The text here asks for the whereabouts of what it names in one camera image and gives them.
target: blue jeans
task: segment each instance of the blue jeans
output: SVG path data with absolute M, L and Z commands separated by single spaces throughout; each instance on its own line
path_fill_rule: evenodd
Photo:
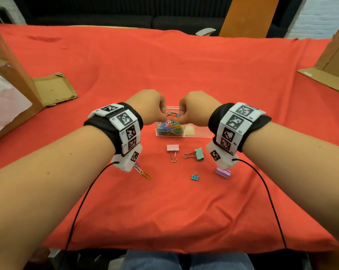
M 178 254 L 128 250 L 120 270 L 182 270 Z M 191 254 L 190 270 L 254 270 L 245 253 Z

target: blue paper clip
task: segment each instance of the blue paper clip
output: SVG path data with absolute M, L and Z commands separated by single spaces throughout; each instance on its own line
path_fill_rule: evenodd
M 199 149 L 195 149 L 193 153 L 185 153 L 183 155 L 183 157 L 185 159 L 189 158 L 189 157 L 196 157 L 198 161 L 203 161 L 204 160 L 204 156 L 203 156 L 203 151 L 202 148 Z
M 195 172 L 193 173 L 191 179 L 194 180 L 194 181 L 198 181 L 198 176 L 197 176 L 197 174 L 198 174 L 198 173 L 195 171 Z

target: red tablecloth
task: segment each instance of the red tablecloth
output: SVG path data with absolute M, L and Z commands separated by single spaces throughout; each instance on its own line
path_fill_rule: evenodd
M 81 127 L 95 108 L 142 89 L 168 105 L 194 90 L 243 101 L 294 130 L 339 145 L 339 92 L 299 73 L 328 40 L 188 36 L 179 31 L 0 25 L 32 77 L 62 72 L 79 98 L 47 108 L 0 140 L 0 168 Z M 143 128 L 138 162 L 153 177 L 111 167 L 81 210 L 70 249 L 138 248 L 179 252 L 265 252 L 283 248 L 260 178 L 244 163 L 226 180 L 205 151 L 210 139 L 156 137 Z M 177 163 L 166 144 L 179 144 Z M 205 160 L 181 154 L 204 149 Z M 247 160 L 243 154 L 240 158 Z M 199 181 L 191 180 L 194 171 Z M 289 248 L 332 250 L 339 243 L 265 177 Z M 44 241 L 63 248 L 78 204 Z

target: purple paper clip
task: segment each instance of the purple paper clip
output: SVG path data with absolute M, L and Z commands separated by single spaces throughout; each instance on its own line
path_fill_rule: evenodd
M 222 171 L 219 167 L 217 167 L 216 171 L 217 174 L 225 177 L 226 179 L 228 179 L 231 176 L 231 172 L 230 171 Z

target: acrylic container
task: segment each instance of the acrylic container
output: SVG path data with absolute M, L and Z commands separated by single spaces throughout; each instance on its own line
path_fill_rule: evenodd
M 178 106 L 167 106 L 167 113 L 178 114 L 179 111 Z M 156 136 L 212 138 L 213 133 L 208 127 L 198 127 L 193 124 L 181 125 L 177 119 L 175 115 L 171 115 L 167 117 L 166 122 L 157 122 Z

